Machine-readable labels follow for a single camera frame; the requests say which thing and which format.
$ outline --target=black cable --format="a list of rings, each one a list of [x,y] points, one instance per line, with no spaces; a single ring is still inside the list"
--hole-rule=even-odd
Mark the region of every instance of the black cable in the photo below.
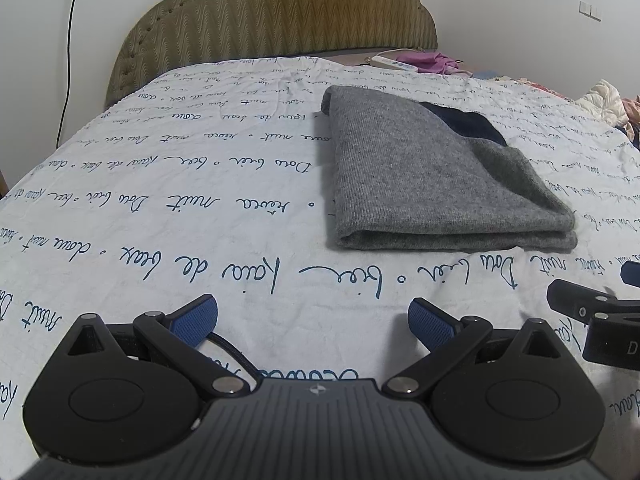
[[[223,338],[221,335],[214,334],[213,332],[209,332],[207,335],[207,339],[211,341],[213,344],[222,348],[226,353],[228,353],[235,361],[242,367],[244,370],[252,377],[252,379],[260,384],[264,379],[264,375],[260,373],[258,368],[256,368],[249,359],[242,355],[242,352],[239,351],[235,346],[233,346],[229,341]]]
[[[58,128],[58,136],[56,137],[56,149],[60,147],[60,136],[62,135],[62,124],[65,122],[66,106],[69,104],[69,91],[71,90],[71,21],[74,17],[74,7],[76,0],[71,0],[71,10],[69,11],[69,28],[66,34],[66,98],[65,106],[62,108],[62,117],[60,117],[60,127]]]

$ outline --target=pink blanket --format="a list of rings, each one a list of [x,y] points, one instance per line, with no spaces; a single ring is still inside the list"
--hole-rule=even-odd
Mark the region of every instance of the pink blanket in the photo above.
[[[460,70],[455,60],[441,52],[407,52],[400,54],[398,61],[417,66],[419,73],[471,75],[465,70]]]

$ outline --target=crumpled bedding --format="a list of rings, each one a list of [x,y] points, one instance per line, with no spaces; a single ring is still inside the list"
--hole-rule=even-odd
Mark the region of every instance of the crumpled bedding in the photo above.
[[[601,79],[591,87],[591,90],[574,102],[597,120],[613,127],[622,126],[629,140],[633,140],[633,132],[629,136],[630,128],[626,127],[629,124],[629,118],[626,115],[620,92],[608,81]]]

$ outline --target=folded sweater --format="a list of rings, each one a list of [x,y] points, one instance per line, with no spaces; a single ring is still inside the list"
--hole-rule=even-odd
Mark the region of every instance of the folded sweater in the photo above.
[[[340,246],[570,251],[574,214],[516,148],[460,136],[420,103],[330,87]]]

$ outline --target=white bedsheet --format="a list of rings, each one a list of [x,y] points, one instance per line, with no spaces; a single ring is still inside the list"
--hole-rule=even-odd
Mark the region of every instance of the white bedsheet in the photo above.
[[[319,113],[331,84],[487,116],[576,210],[577,249],[336,248],[331,134]],[[621,132],[516,82],[314,58],[169,72],[89,123],[0,202],[0,477],[36,458],[20,407],[79,314],[131,322],[211,293],[216,331],[277,377],[382,380],[400,371],[425,353],[406,325],[415,296],[497,328],[543,317],[607,406],[596,463],[629,478],[640,469],[638,373],[585,362],[586,329],[551,311],[545,295],[563,278],[640,296],[620,280],[625,260],[640,261],[639,161]],[[238,370],[212,346],[203,351]]]

